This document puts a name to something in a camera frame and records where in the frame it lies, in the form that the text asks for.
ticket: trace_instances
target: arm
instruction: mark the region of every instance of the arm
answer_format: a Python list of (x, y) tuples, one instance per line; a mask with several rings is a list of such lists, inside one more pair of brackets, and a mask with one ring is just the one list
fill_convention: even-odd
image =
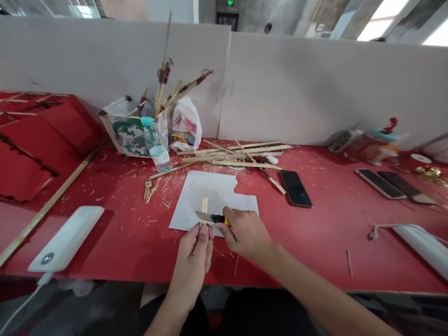
[(205, 274), (210, 268), (213, 251), (213, 229), (199, 226), (187, 232), (179, 243), (176, 265), (168, 293), (145, 336), (179, 335), (188, 313), (201, 291)]
[(275, 243), (254, 211), (224, 208), (232, 230), (216, 224), (229, 248), (279, 281), (332, 336), (399, 333)]

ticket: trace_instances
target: charging cable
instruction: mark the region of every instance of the charging cable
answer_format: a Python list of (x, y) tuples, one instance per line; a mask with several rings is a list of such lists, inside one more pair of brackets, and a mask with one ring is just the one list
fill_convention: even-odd
[(26, 301), (19, 307), (17, 308), (17, 310), (11, 315), (11, 317), (6, 321), (5, 325), (3, 326), (3, 328), (0, 330), (0, 336), (3, 335), (3, 333), (5, 332), (6, 328), (8, 327), (8, 325), (13, 321), (13, 319), (17, 316), (17, 314), (23, 309), (23, 307), (25, 307), (28, 302), (31, 301), (31, 299), (33, 299), (35, 297), (35, 295), (37, 294), (37, 292), (46, 284), (48, 284), (48, 282), (51, 280), (51, 278), (53, 277), (54, 273), (45, 273), (41, 279), (39, 280), (39, 282), (37, 283), (37, 288), (36, 290), (26, 299)]
[(375, 226), (373, 227), (373, 231), (370, 232), (369, 235), (368, 235), (367, 237), (369, 237), (369, 239), (373, 239), (373, 240), (377, 239), (377, 238), (378, 238), (378, 228), (383, 229), (383, 228), (391, 228), (391, 227), (395, 227), (395, 226), (409, 226), (409, 225), (412, 226), (413, 229), (416, 229), (416, 230), (418, 230), (418, 231), (420, 231), (420, 232), (426, 233), (427, 235), (429, 235), (429, 236), (431, 236), (431, 237), (433, 237), (433, 238), (435, 238), (435, 239), (437, 239), (437, 240), (439, 240), (439, 241), (441, 241), (441, 242), (443, 242), (443, 243), (445, 243), (445, 244), (448, 245), (448, 241), (446, 241), (446, 240), (444, 240), (444, 239), (442, 239), (442, 238), (439, 238), (439, 237), (433, 235), (432, 233), (429, 233), (428, 231), (426, 231), (426, 230), (424, 230), (424, 229), (421, 229), (421, 228), (418, 227), (418, 226), (415, 226), (414, 224), (386, 224), (386, 225), (375, 225)]

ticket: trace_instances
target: red table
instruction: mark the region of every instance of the red table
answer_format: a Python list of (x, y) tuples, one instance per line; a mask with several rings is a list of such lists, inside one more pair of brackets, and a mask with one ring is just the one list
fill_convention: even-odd
[[(218, 143), (231, 144), (228, 141)], [(174, 156), (176, 166), (180, 158)], [(254, 168), (248, 174), (225, 166), (203, 168), (203, 163), (162, 177), (151, 202), (145, 204), (144, 181), (155, 173), (152, 161), (128, 158), (124, 162), (115, 149), (104, 145), (92, 164), (0, 269), (0, 275), (40, 276), (28, 273), (28, 265), (73, 211), (81, 205), (101, 205), (105, 213), (72, 262), (58, 276), (170, 281), (183, 232), (169, 229), (168, 225), (186, 174), (190, 170), (204, 170), (236, 175), (235, 192), (257, 197), (260, 217), (272, 237), (341, 289), (448, 294), (448, 283), (392, 230), (380, 229), (378, 240), (367, 239), (373, 225), (390, 223), (418, 224), (432, 234), (448, 239), (448, 211), (443, 206), (417, 205), (409, 200), (389, 201), (353, 173), (354, 169), (367, 168), (365, 164), (350, 163), (323, 147), (295, 146), (278, 159), (279, 167), (298, 172), (314, 208), (291, 206), (287, 197)], [(135, 172), (125, 175), (135, 168)], [(381, 170), (390, 169), (383, 165)], [(272, 175), (279, 180), (275, 172)], [(441, 186), (412, 174), (403, 176), (439, 204), (448, 204), (445, 197), (448, 192)], [(43, 192), (45, 195), (38, 196), (31, 204), (0, 204), (1, 250), (62, 183), (62, 179), (53, 183)], [(205, 284), (279, 286), (242, 257), (235, 269), (236, 258), (230, 255), (223, 238), (215, 238), (214, 246), (212, 266)], [(347, 250), (351, 254), (354, 277), (350, 276)]]

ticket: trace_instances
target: water bottle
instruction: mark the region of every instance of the water bottle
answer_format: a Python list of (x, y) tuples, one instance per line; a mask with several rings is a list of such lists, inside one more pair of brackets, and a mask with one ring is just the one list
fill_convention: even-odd
[(173, 168), (173, 164), (169, 158), (168, 150), (162, 141), (159, 130), (154, 125), (153, 119), (150, 117), (141, 118), (143, 125), (143, 133), (145, 135), (146, 149), (154, 161), (154, 165), (161, 173), (169, 171)]

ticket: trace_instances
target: smartphone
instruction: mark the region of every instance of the smartphone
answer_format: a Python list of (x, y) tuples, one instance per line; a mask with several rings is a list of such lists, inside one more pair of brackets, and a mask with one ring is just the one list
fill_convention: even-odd
[(405, 199), (405, 194), (383, 179), (377, 173), (370, 169), (356, 169), (355, 173), (363, 178), (368, 184), (375, 188), (380, 194), (387, 199)]
[(293, 205), (311, 208), (313, 204), (308, 197), (308, 194), (300, 181), (299, 175), (296, 172), (284, 171), (280, 173), (283, 184), (289, 200)]
[(423, 194), (420, 190), (410, 185), (404, 178), (394, 172), (378, 172), (382, 178), (405, 194), (411, 201), (417, 204), (437, 204), (434, 200)]

